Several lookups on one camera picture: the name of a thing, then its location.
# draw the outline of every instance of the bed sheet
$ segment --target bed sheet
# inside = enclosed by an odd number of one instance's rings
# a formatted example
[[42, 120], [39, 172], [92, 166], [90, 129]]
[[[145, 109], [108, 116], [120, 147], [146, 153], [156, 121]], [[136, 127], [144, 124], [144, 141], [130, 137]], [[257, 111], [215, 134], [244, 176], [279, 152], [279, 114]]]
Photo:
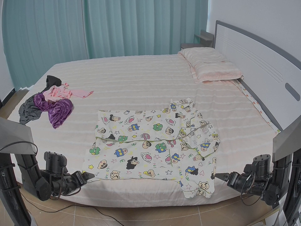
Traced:
[[[65, 155], [70, 173], [82, 168], [85, 152], [95, 141], [98, 109], [155, 110], [167, 107], [170, 99], [187, 97], [195, 102], [194, 107], [220, 135], [216, 173], [242, 173], [245, 164], [251, 163], [253, 157], [272, 153], [275, 132], [252, 102], [231, 81], [195, 84], [190, 67], [182, 56], [126, 56], [56, 64], [16, 106], [10, 120], [19, 121], [20, 105], [43, 90], [47, 75], [67, 82], [70, 89], [94, 90], [94, 93], [85, 99], [72, 96], [70, 100], [74, 109], [56, 130], [52, 128], [47, 112], [27, 124], [39, 148], [37, 161], [40, 169], [45, 168], [45, 151]], [[18, 167], [14, 169], [17, 180], [21, 182], [20, 170]], [[210, 204], [238, 195], [219, 179], [215, 180], [215, 192], [209, 199], [203, 196], [185, 198], [174, 181], [128, 179], [89, 183], [79, 194], [62, 198], [95, 206], [151, 207]]]

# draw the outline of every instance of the curtain fold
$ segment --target curtain fold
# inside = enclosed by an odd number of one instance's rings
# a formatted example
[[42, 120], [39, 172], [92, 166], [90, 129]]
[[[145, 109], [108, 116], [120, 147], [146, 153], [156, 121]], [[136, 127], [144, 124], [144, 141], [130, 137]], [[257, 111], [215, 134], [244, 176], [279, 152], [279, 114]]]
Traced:
[[175, 54], [206, 30], [208, 0], [4, 0], [4, 52], [16, 89], [56, 63]]

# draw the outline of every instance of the black baseboard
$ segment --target black baseboard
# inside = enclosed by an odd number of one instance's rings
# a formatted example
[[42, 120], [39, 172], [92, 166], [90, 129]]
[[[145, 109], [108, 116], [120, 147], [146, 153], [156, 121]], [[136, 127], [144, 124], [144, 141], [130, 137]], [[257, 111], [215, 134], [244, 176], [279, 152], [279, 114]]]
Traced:
[[0, 108], [5, 106], [5, 104], [7, 103], [7, 101], [13, 96], [13, 94], [16, 93], [15, 88], [13, 88], [11, 90], [11, 92], [4, 98], [3, 101], [0, 100]]

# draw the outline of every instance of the pink pillow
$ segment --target pink pillow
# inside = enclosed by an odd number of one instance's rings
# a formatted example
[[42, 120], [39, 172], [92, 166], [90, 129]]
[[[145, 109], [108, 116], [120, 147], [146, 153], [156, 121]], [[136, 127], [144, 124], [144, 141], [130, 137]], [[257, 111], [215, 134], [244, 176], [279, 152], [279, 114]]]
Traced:
[[178, 52], [189, 63], [195, 83], [233, 80], [243, 73], [214, 48], [186, 48]]

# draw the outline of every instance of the nightstand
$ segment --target nightstand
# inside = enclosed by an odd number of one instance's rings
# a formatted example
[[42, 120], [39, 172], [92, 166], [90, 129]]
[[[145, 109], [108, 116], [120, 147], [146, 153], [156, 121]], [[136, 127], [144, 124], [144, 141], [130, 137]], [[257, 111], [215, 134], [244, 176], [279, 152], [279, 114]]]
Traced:
[[212, 47], [213, 44], [213, 34], [201, 30], [201, 34], [195, 34], [196, 37], [200, 38], [200, 43], [181, 43], [181, 50], [185, 48], [193, 47]]

